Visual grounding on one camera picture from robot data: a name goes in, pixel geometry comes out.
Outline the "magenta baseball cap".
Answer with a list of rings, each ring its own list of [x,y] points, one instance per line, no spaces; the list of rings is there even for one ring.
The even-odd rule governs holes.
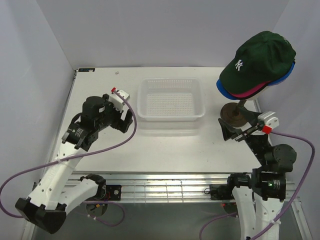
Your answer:
[[[253,87],[252,89],[249,89],[246,92],[242,92],[242,93],[231,93],[232,96],[238,98],[238,99],[243,99],[246,98],[248,96],[254,95],[255,93],[259,92],[261,89],[264,89],[268,87],[268,84],[259,84],[255,87]]]

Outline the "black baseball cap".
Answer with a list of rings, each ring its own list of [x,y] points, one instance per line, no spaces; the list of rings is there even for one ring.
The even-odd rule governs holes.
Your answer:
[[[296,62],[294,61],[291,65],[289,71],[284,76],[279,78],[278,80],[260,83],[257,86],[253,87],[252,89],[250,89],[244,93],[239,93],[239,94],[231,93],[231,95],[236,98],[239,98],[239,99],[243,99],[243,98],[248,99],[248,98],[251,98],[251,97],[257,95],[258,93],[262,92],[267,87],[276,86],[276,85],[282,83],[283,81],[285,81],[290,76],[290,74],[292,73],[292,71],[295,67],[295,64],[296,64]]]

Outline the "blue baseball cap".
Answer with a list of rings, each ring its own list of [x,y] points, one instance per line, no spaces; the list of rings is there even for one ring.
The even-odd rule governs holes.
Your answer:
[[[216,82],[216,87],[218,89],[218,91],[224,96],[226,97],[227,99],[230,99],[230,100],[243,100],[243,98],[237,98],[237,97],[234,97],[231,95],[231,93],[229,93],[222,85],[221,83],[221,80],[218,79],[217,82]]]

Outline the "dark green baseball cap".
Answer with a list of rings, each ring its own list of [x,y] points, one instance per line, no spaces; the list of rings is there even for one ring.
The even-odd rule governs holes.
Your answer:
[[[296,51],[285,37],[262,31],[237,49],[219,79],[229,93],[244,93],[258,84],[283,77],[295,62],[295,57]]]

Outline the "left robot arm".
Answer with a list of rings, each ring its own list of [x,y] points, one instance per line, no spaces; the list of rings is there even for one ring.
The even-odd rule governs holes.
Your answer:
[[[83,176],[72,189],[63,189],[82,158],[107,151],[89,151],[101,131],[111,127],[125,134],[131,124],[136,124],[131,107],[122,116],[129,99],[127,92],[114,88],[111,94],[90,96],[84,101],[82,111],[72,118],[54,161],[46,165],[47,170],[38,185],[26,198],[17,200],[15,208],[24,219],[54,234],[82,202],[100,204],[106,200],[106,180],[97,174]]]

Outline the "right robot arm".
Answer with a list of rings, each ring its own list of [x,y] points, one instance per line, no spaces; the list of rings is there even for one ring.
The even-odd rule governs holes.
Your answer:
[[[277,240],[281,222],[276,216],[283,208],[286,174],[293,170],[297,153],[288,144],[270,144],[269,134],[279,126],[275,112],[260,113],[245,107],[238,111],[250,128],[241,130],[220,118],[223,139],[245,141],[260,167],[254,168],[251,174],[232,173],[226,184],[211,184],[204,193],[212,200],[235,200],[242,240]]]

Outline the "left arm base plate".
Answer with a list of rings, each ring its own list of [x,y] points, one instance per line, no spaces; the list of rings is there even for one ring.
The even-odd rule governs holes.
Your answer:
[[[122,185],[107,184],[97,195],[88,198],[86,201],[120,201],[122,198]]]

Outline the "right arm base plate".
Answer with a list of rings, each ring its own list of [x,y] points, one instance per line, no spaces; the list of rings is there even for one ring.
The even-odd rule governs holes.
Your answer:
[[[248,183],[227,183],[222,185],[210,184],[205,188],[203,193],[210,195],[211,200],[235,200],[238,201],[244,198],[246,190],[251,189],[251,185]]]

